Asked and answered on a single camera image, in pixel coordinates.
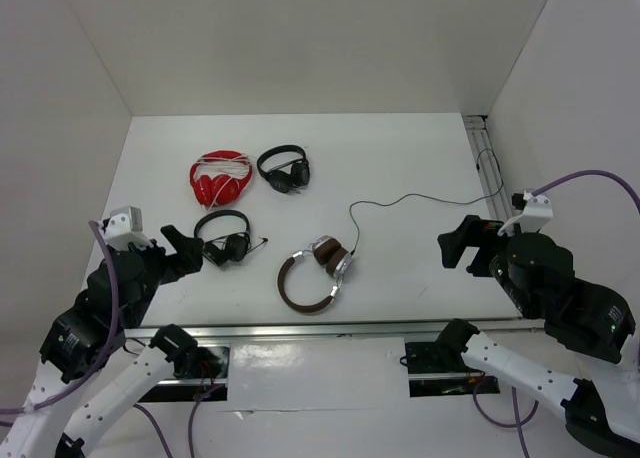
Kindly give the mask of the brown silver headphones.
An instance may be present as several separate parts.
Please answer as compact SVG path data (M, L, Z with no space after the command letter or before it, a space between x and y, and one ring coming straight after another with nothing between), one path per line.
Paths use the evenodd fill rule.
M338 297L352 264L353 253L338 239L321 236L281 265L277 275L280 298L298 314L321 314Z

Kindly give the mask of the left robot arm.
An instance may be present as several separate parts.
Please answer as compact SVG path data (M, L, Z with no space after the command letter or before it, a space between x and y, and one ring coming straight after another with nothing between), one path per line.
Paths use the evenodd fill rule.
M197 341L183 328L160 328L134 363L94 399L90 384L140 325L158 288L201 270L200 238L162 227L173 253L153 240L142 246L109 246L98 222L89 227L103 260L74 305L53 322L41 348L36 377L24 404L4 413L14 421L1 442L4 457L86 457L113 423L158 382L189 375L197 365Z

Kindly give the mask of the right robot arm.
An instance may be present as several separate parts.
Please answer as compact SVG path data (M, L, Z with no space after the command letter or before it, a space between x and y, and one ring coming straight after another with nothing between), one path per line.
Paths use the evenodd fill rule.
M456 267L466 249L476 249L468 273L494 279L523 318L542 321L547 336L579 357L587 375L537 364L463 319L451 320L439 334L438 362L448 370L466 365L522 390L594 453L638 456L639 329L627 301L578 278L572 253L550 237L521 230L508 236L501 227L466 216L438 237L443 266Z

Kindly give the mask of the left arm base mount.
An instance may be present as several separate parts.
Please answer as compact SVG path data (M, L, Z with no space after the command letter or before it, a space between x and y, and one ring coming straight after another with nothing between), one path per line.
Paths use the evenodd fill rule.
M205 402L222 402L228 397L230 347L215 345L199 347L188 372L160 381L139 402L187 403L195 402L209 390Z

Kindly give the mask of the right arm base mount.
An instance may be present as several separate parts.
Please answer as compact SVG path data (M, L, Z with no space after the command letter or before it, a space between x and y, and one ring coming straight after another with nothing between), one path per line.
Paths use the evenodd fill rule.
M471 395L485 373L451 358L441 343L406 342L399 363L408 373L409 394L416 397Z

